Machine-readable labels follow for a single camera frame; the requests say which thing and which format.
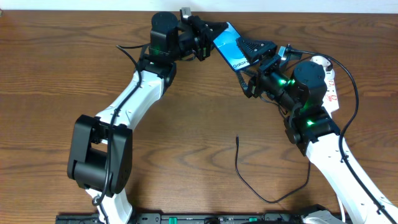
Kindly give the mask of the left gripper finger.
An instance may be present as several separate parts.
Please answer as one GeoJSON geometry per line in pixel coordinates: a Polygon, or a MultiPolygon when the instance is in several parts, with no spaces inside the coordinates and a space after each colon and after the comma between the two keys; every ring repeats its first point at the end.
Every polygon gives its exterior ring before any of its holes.
{"type": "Polygon", "coordinates": [[[222,32],[228,27],[227,22],[209,22],[205,21],[205,27],[207,28],[207,34],[209,39],[216,39],[222,32]]]}
{"type": "Polygon", "coordinates": [[[248,84],[245,82],[242,74],[246,74],[248,77],[256,77],[257,73],[252,71],[252,70],[240,70],[236,72],[236,76],[238,78],[238,82],[242,88],[242,90],[247,90],[248,89],[248,84]]]}

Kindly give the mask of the blue Galaxy smartphone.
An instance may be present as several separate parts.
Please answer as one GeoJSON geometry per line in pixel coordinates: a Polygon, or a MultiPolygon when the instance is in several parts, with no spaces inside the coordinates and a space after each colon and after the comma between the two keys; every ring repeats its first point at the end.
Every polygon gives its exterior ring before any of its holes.
{"type": "Polygon", "coordinates": [[[232,71],[238,72],[251,64],[238,47],[237,39],[241,36],[230,22],[227,28],[213,41],[216,49],[232,71]]]}

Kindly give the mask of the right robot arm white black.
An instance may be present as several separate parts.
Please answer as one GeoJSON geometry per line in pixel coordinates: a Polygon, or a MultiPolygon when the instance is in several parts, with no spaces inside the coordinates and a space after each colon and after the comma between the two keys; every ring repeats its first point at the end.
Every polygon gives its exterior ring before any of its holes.
{"type": "Polygon", "coordinates": [[[397,207],[377,188],[352,155],[346,128],[332,120],[338,109],[333,65],[335,58],[287,45],[277,47],[266,40],[237,38],[236,44],[250,65],[259,61],[257,73],[245,82],[236,75],[244,94],[266,94],[289,112],[284,118],[289,141],[324,175],[353,223],[397,223],[397,207]]]}

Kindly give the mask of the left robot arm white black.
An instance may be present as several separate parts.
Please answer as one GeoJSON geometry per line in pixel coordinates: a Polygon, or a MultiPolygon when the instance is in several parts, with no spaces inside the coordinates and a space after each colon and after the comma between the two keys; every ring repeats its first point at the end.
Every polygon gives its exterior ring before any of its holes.
{"type": "Polygon", "coordinates": [[[96,116],[75,122],[68,177],[91,196],[100,223],[128,223],[133,215],[125,186],[132,169],[132,135],[146,111],[172,84],[179,60],[204,60],[218,49],[234,71],[258,61],[228,22],[208,22],[184,7],[180,15],[158,12],[150,42],[133,60],[134,74],[124,91],[96,116]]]}

